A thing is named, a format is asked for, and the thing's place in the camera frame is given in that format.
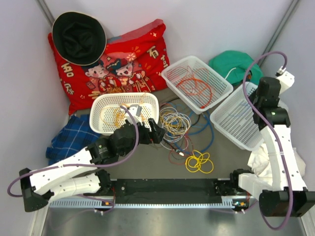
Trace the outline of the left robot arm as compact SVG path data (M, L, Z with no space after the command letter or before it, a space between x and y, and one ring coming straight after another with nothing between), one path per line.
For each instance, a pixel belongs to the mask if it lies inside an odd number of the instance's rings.
M132 124L129 121L110 136L100 138L76 154L49 167L19 172L20 186L25 212L44 208L58 199L99 193L106 195L112 184L105 167L121 163L120 157L127 160L139 144L161 143L165 130L155 120Z

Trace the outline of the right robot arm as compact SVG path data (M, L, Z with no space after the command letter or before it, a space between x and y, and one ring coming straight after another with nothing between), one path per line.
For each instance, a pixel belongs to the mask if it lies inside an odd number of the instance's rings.
M297 167L289 115L279 106L281 82L263 77L252 93L247 92L247 84L246 81L242 84L243 93L266 143L272 183L250 171L237 169L230 174L230 190L237 195L249 192L258 200L263 217L301 217L315 205L315 193L308 190Z

